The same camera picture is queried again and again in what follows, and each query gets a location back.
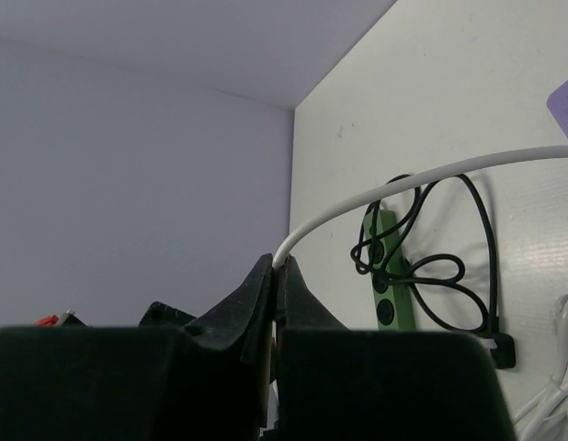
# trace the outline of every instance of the ceiling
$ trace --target ceiling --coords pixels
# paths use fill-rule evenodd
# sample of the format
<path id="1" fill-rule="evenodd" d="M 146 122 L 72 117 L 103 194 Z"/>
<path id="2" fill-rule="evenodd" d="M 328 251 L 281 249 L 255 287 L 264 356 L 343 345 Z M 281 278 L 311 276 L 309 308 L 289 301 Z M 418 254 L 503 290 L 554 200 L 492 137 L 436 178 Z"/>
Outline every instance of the ceiling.
<path id="1" fill-rule="evenodd" d="M 394 0 L 0 0 L 0 37 L 294 108 Z"/>

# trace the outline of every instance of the black plastic object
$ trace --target black plastic object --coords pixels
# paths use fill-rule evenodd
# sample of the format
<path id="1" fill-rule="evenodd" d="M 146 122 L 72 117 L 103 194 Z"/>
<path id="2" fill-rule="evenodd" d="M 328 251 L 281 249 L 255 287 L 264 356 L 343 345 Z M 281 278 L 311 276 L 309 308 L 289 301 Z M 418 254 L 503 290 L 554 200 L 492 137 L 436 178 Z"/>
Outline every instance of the black plastic object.
<path id="1" fill-rule="evenodd" d="M 240 288 L 186 327 L 1 330 L 0 440 L 257 439 L 271 262 L 261 257 Z"/>
<path id="2" fill-rule="evenodd" d="M 194 315 L 172 308 L 161 301 L 155 301 L 149 306 L 141 318 L 139 325 L 173 324 L 176 326 L 186 326 L 193 320 L 196 320 Z"/>
<path id="3" fill-rule="evenodd" d="M 70 312 L 66 312 L 60 320 L 61 322 L 57 323 L 59 326 L 85 326 L 84 322 Z"/>
<path id="4" fill-rule="evenodd" d="M 512 336 L 505 333 L 479 334 L 478 336 L 494 342 L 494 347 L 490 349 L 490 355 L 493 358 L 495 368 L 511 369 L 517 365 L 517 351 Z"/>
<path id="5" fill-rule="evenodd" d="M 394 320 L 394 306 L 392 306 L 392 302 L 388 299 L 380 300 L 376 307 L 376 316 L 380 323 L 386 326 L 391 324 L 392 320 Z"/>
<path id="6" fill-rule="evenodd" d="M 456 334 L 349 331 L 294 258 L 262 256 L 203 316 L 156 302 L 142 326 L 0 331 L 0 440 L 512 441 L 489 357 Z M 278 341 L 270 365 L 272 321 Z"/>
<path id="7" fill-rule="evenodd" d="M 369 259 L 372 264 L 379 264 L 384 258 L 384 244 L 381 241 L 374 241 L 368 249 Z"/>
<path id="8" fill-rule="evenodd" d="M 490 359 L 464 334 L 284 329 L 280 440 L 514 441 Z"/>
<path id="9" fill-rule="evenodd" d="M 372 275 L 372 286 L 379 294 L 384 294 L 386 291 L 388 291 L 388 285 L 378 271 Z"/>

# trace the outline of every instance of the gray wall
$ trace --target gray wall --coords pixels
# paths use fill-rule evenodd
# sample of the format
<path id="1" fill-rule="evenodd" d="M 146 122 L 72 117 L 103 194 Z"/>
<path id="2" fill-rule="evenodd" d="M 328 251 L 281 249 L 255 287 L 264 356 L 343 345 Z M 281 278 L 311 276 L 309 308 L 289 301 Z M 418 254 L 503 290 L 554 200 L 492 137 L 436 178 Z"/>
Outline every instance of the gray wall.
<path id="1" fill-rule="evenodd" d="M 0 40 L 0 325 L 201 314 L 288 230 L 291 114 Z"/>

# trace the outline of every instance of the red object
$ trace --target red object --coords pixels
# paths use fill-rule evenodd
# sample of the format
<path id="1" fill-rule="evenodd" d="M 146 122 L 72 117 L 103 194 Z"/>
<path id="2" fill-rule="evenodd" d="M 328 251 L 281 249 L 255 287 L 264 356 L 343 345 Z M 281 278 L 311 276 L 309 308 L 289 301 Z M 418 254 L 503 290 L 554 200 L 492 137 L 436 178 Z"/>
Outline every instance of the red object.
<path id="1" fill-rule="evenodd" d="M 35 322 L 35 326 L 53 326 L 59 318 L 57 315 L 50 315 L 49 317 L 45 317 L 44 319 Z"/>

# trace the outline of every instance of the black plug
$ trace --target black plug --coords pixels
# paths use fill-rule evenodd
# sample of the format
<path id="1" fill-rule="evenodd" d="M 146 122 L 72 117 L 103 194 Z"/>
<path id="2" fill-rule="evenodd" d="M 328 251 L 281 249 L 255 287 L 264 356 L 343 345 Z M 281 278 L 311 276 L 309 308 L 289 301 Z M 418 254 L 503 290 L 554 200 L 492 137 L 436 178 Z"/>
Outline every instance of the black plug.
<path id="1" fill-rule="evenodd" d="M 515 340 L 512 336 L 504 333 L 477 334 L 477 336 L 494 342 L 494 347 L 489 350 L 495 368 L 512 369 L 517 365 Z"/>

